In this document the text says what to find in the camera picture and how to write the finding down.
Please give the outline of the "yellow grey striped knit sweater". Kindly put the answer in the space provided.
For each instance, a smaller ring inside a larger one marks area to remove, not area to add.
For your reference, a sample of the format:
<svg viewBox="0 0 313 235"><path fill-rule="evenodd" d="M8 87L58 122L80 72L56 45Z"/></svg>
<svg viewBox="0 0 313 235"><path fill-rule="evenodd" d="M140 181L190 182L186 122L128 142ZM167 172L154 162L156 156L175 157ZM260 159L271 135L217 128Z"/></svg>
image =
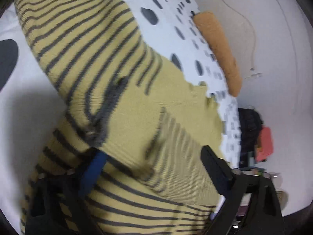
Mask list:
<svg viewBox="0 0 313 235"><path fill-rule="evenodd" d="M123 0L14 4L66 105L28 185L24 232L38 176L75 169L97 149L108 159L84 203L105 234L203 234L219 196L201 149L218 153L223 129L206 85L144 41Z"/></svg>

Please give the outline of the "orange bolster pillow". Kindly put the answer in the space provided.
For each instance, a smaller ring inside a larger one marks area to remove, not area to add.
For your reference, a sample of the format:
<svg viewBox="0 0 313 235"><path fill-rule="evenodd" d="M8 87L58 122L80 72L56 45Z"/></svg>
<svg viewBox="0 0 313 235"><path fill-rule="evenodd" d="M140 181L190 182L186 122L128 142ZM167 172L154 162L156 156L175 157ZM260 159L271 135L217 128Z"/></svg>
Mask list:
<svg viewBox="0 0 313 235"><path fill-rule="evenodd" d="M222 68L229 94L237 97L242 88L242 77L221 23L212 12L196 14L193 22L209 44L220 68Z"/></svg>

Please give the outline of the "coral red bag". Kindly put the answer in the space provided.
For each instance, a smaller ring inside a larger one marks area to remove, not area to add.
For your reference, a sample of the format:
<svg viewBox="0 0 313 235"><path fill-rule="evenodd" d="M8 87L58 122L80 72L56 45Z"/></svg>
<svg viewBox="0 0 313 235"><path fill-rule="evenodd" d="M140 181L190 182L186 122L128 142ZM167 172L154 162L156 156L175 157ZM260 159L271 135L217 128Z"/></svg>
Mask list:
<svg viewBox="0 0 313 235"><path fill-rule="evenodd" d="M272 133L269 127L263 127L259 133L256 148L255 148L255 160L257 162L263 162L274 152Z"/></svg>

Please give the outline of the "black backpack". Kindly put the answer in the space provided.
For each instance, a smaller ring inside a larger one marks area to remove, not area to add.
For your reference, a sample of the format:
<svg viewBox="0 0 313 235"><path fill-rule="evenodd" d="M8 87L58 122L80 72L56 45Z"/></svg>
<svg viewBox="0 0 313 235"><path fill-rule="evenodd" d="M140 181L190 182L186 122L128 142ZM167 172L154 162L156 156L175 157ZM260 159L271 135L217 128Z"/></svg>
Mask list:
<svg viewBox="0 0 313 235"><path fill-rule="evenodd" d="M241 130L239 168L242 169L249 167L250 154L255 157L255 145L263 128L263 121L254 109L239 108L238 113Z"/></svg>

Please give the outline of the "white black dotted bed cover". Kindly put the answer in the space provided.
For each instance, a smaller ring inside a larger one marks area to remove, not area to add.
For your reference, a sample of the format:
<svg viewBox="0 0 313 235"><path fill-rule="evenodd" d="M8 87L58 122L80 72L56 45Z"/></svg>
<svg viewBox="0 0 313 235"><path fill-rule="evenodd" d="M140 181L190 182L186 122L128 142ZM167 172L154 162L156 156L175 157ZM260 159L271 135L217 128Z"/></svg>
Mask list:
<svg viewBox="0 0 313 235"><path fill-rule="evenodd" d="M240 151L237 101L229 95L215 55L193 22L194 0L123 0L144 41L177 63L192 85L205 84L223 129L218 157L232 165ZM27 189L43 149L65 116L66 105L39 66L22 31L14 0L1 18L1 210L19 234Z"/></svg>

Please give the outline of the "white metal headboard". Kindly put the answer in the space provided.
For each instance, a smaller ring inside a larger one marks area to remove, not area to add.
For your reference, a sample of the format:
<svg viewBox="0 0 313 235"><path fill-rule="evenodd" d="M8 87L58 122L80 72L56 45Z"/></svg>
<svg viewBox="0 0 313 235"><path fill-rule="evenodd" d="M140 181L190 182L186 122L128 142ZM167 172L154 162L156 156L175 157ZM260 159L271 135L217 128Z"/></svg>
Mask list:
<svg viewBox="0 0 313 235"><path fill-rule="evenodd" d="M255 52L257 36L249 19L231 0L195 0L200 12L212 12L221 23L243 79L258 77Z"/></svg>

